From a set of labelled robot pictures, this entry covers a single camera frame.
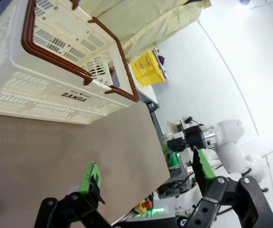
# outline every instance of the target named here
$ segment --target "basket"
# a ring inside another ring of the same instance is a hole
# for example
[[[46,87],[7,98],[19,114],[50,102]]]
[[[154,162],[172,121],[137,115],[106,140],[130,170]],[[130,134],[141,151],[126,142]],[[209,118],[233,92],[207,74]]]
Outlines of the basket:
[[[162,70],[154,54],[149,51],[132,64],[137,80],[144,86],[165,82]]]
[[[14,0],[0,17],[0,114],[89,124],[137,101],[119,40],[77,1]]]

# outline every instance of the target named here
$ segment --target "green gripper pad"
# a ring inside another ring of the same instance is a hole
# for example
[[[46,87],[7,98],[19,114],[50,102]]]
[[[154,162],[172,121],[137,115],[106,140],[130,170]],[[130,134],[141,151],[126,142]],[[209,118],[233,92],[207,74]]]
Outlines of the green gripper pad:
[[[100,186],[102,184],[102,177],[100,175],[98,165],[96,162],[89,163],[87,171],[84,175],[83,182],[81,183],[81,185],[79,187],[80,193],[86,194],[89,191],[90,179],[92,176],[93,176],[98,188],[100,189]]]
[[[203,196],[207,193],[210,184],[215,180],[216,175],[205,155],[201,150],[194,149],[193,170]]]

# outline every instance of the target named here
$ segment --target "yellow basket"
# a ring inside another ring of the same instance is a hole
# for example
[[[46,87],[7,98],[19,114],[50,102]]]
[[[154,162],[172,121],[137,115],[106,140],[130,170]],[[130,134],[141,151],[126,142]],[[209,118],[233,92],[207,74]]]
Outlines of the yellow basket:
[[[132,69],[137,80],[144,86],[165,81],[163,72],[159,69],[156,57],[151,51],[145,53],[135,61],[132,64]]]

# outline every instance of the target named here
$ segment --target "brown table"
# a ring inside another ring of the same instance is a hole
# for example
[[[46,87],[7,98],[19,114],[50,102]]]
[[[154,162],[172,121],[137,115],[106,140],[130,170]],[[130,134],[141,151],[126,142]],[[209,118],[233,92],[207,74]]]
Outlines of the brown table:
[[[106,202],[98,210],[110,223],[169,178],[141,102],[90,125],[0,115],[0,228],[33,227],[41,201],[62,199],[91,161]]]

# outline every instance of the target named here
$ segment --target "screw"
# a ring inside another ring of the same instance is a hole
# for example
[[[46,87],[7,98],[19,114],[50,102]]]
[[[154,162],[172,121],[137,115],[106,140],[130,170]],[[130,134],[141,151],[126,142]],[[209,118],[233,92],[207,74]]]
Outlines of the screw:
[[[244,180],[243,180],[245,183],[250,183],[251,181],[250,181],[250,179],[248,179],[248,178],[244,178]]]
[[[77,199],[78,199],[78,196],[77,196],[77,195],[73,195],[73,196],[71,196],[71,199],[77,200]]]
[[[218,178],[218,182],[219,182],[220,184],[223,184],[225,181],[224,181],[223,178]]]
[[[180,227],[184,227],[186,223],[187,223],[187,219],[186,218],[182,219],[180,221]]]

